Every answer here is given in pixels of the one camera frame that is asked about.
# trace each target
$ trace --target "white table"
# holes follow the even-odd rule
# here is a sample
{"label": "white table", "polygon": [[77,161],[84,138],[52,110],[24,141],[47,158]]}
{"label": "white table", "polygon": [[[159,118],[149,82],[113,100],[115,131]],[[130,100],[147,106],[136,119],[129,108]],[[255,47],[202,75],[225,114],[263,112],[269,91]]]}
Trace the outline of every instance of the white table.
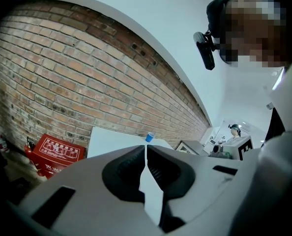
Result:
{"label": "white table", "polygon": [[137,145],[159,145],[166,148],[172,148],[163,139],[154,138],[148,143],[145,141],[145,137],[94,127],[92,128],[90,135],[87,158]]}

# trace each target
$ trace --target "red fire extinguisher box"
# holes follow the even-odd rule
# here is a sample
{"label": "red fire extinguisher box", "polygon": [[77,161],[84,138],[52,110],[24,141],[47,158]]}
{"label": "red fire extinguisher box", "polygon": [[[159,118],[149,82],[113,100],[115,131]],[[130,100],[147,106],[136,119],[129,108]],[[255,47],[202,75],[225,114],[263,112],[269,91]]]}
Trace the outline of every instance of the red fire extinguisher box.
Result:
{"label": "red fire extinguisher box", "polygon": [[44,134],[32,153],[47,178],[84,157],[85,147]]}

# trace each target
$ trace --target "blue cup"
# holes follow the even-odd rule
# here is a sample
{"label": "blue cup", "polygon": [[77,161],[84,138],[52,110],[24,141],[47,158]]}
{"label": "blue cup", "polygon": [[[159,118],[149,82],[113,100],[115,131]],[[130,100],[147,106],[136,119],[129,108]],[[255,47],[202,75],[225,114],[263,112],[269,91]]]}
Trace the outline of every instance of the blue cup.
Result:
{"label": "blue cup", "polygon": [[149,132],[146,137],[146,142],[150,143],[150,141],[155,137],[154,133]]}

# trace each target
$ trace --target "fire extinguisher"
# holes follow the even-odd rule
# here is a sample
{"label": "fire extinguisher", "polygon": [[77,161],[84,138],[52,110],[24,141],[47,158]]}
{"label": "fire extinguisher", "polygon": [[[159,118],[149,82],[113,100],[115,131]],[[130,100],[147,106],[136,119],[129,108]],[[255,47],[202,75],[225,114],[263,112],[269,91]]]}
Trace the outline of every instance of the fire extinguisher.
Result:
{"label": "fire extinguisher", "polygon": [[37,170],[37,174],[39,176],[43,177],[44,175],[41,172],[41,167],[37,161],[37,158],[32,153],[34,147],[35,147],[35,144],[29,139],[29,137],[27,137],[27,143],[24,146],[24,152],[25,152],[26,156],[29,158],[30,162],[35,166],[35,168]]}
{"label": "fire extinguisher", "polygon": [[9,152],[9,149],[7,147],[7,143],[4,139],[4,137],[0,134],[0,152]]}

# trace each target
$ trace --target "person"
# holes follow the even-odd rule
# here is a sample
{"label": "person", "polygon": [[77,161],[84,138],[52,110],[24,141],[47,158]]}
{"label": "person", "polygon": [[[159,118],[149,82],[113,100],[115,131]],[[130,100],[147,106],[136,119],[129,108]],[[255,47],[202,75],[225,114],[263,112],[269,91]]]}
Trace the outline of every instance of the person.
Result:
{"label": "person", "polygon": [[[213,0],[207,6],[208,29],[221,59],[233,64],[249,56],[262,67],[292,64],[292,0]],[[265,138],[285,131],[280,113],[273,108]]]}
{"label": "person", "polygon": [[221,140],[218,141],[218,144],[221,145],[221,144],[224,144],[225,142],[226,142],[226,137],[223,136],[223,137],[221,138]]}
{"label": "person", "polygon": [[231,129],[232,137],[227,141],[227,143],[241,137],[241,130],[238,124],[233,124],[231,126],[229,125],[229,128]]}

